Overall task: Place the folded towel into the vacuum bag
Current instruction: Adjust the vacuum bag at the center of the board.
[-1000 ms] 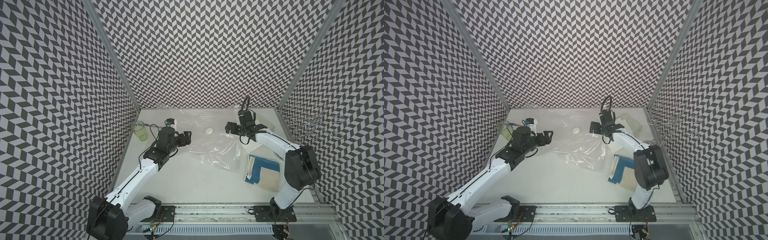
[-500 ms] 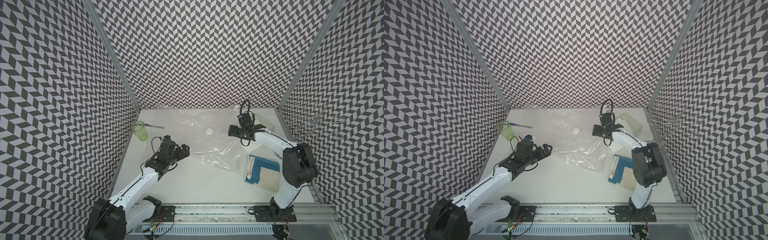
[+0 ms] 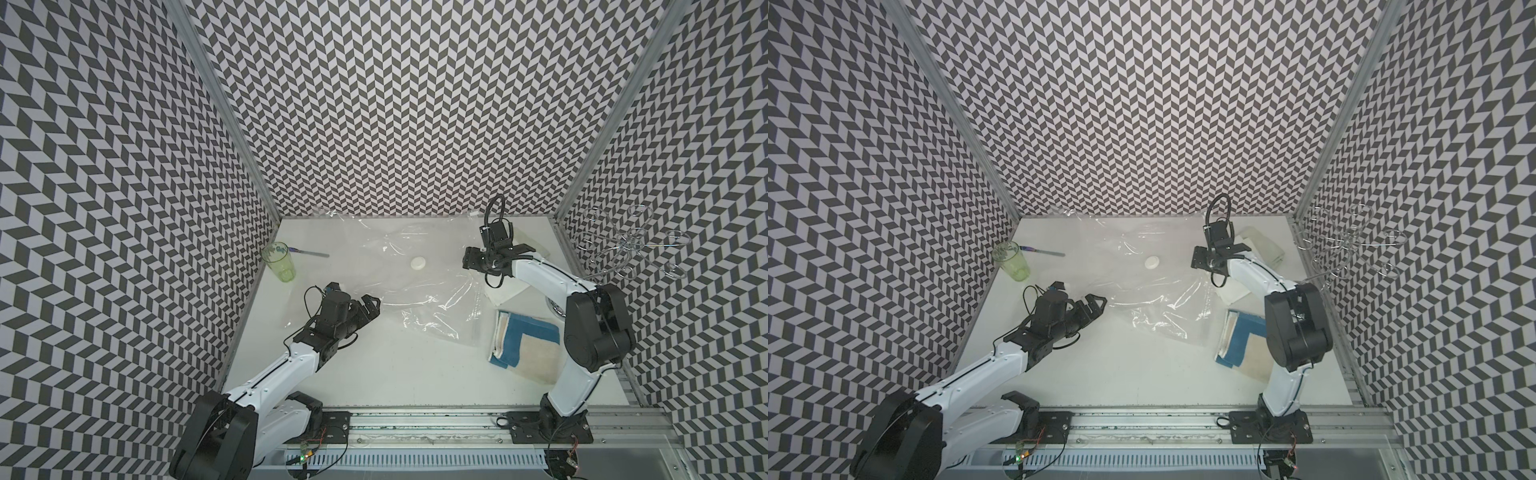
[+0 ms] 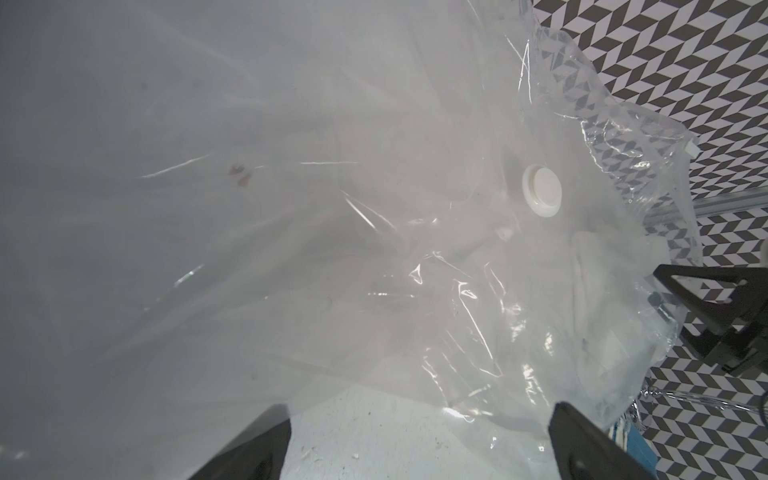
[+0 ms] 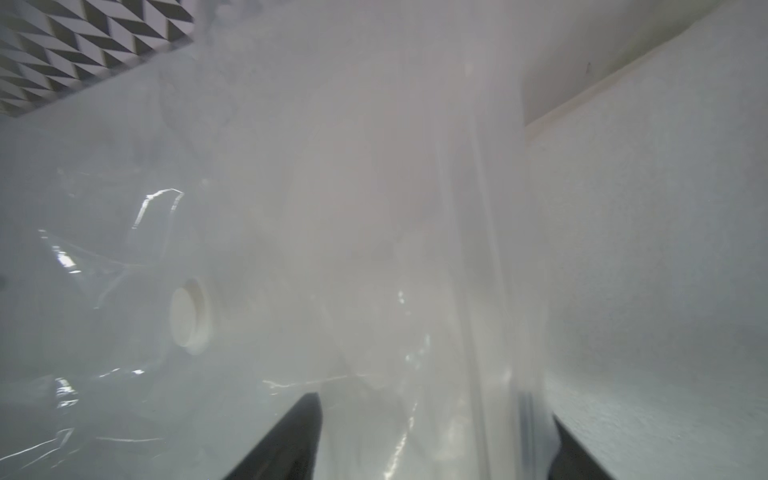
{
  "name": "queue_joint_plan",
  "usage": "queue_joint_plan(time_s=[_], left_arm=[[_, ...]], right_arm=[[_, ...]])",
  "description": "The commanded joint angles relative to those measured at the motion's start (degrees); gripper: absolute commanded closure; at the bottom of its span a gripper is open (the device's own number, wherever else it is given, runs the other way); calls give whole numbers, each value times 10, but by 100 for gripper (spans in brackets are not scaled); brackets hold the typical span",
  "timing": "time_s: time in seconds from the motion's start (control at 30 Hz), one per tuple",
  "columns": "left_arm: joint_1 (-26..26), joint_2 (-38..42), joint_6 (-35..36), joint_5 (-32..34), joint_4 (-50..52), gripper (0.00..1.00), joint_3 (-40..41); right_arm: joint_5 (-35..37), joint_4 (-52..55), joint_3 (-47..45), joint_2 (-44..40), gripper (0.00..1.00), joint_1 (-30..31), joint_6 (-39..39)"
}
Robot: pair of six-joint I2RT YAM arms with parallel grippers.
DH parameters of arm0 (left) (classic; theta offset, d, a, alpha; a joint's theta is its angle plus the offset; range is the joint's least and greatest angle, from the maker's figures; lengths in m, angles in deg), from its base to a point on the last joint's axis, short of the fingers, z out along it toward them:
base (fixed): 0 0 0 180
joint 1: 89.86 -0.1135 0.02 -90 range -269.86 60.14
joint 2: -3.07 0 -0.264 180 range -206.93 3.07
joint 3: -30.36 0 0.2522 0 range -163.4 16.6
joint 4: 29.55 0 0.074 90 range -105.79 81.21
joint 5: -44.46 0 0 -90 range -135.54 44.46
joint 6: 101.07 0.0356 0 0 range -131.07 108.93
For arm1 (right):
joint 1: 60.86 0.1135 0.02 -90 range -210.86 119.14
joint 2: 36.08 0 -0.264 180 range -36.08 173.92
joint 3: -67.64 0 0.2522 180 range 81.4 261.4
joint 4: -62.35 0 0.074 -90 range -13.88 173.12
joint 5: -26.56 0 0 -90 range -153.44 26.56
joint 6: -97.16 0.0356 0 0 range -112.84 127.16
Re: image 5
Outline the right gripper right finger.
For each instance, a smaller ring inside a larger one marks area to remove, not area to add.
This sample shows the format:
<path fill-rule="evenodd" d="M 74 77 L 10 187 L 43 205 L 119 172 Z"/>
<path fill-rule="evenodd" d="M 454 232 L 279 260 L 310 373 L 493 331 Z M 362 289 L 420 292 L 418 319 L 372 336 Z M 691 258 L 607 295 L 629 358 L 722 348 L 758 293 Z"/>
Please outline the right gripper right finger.
<path fill-rule="evenodd" d="M 613 480 L 608 471 L 555 416 L 559 450 L 548 474 L 549 480 Z"/>

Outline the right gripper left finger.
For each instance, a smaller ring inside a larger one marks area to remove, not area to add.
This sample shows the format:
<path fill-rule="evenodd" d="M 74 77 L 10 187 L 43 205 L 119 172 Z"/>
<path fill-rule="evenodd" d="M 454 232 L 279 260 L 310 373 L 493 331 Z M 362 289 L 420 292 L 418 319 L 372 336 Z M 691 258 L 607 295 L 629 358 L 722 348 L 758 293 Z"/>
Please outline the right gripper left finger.
<path fill-rule="evenodd" d="M 304 394 L 225 479 L 311 480 L 322 424 L 319 394 Z"/>

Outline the clear plastic vacuum bag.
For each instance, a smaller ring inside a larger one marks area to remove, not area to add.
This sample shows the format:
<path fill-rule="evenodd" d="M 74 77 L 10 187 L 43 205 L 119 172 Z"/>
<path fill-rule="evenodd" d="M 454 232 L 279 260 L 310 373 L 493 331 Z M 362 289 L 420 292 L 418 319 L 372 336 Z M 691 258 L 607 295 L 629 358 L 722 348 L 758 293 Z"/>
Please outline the clear plastic vacuum bag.
<path fill-rule="evenodd" d="M 518 1 L 5 1 L 1 475 L 545 479 Z M 213 334 L 171 337 L 199 278 Z"/>

